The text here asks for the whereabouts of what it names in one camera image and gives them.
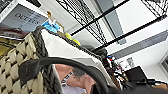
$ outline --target dark strap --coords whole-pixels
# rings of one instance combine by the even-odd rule
[[[25,61],[19,67],[19,77],[23,82],[27,82],[28,80],[36,77],[40,69],[44,65],[50,65],[50,64],[65,64],[79,68],[96,81],[96,83],[99,85],[101,89],[102,94],[108,94],[109,92],[106,79],[98,69],[91,66],[86,66],[84,64],[81,64],[80,62],[71,59],[65,59],[60,57],[48,57],[48,58]]]

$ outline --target wall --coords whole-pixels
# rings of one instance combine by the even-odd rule
[[[124,33],[155,19],[155,16],[141,3],[140,0],[130,0],[128,3],[117,9],[117,14]],[[126,44],[118,45],[114,43],[108,46],[108,52],[110,54],[114,53],[120,49],[165,31],[168,29],[167,24],[168,18],[144,28],[135,34],[126,37]],[[158,66],[158,63],[167,50],[168,40],[120,58],[119,61],[132,57],[135,66],[141,66],[149,79],[154,78],[156,80],[168,82],[168,78]]]

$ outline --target box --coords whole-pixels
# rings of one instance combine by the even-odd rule
[[[0,0],[0,13],[10,4],[11,1]]]
[[[160,84],[160,85],[156,85],[156,86],[152,86],[153,88],[161,88],[161,89],[166,89],[168,90],[168,87],[166,84]]]
[[[13,0],[0,14],[0,37],[24,39],[47,19],[33,4],[25,0]]]

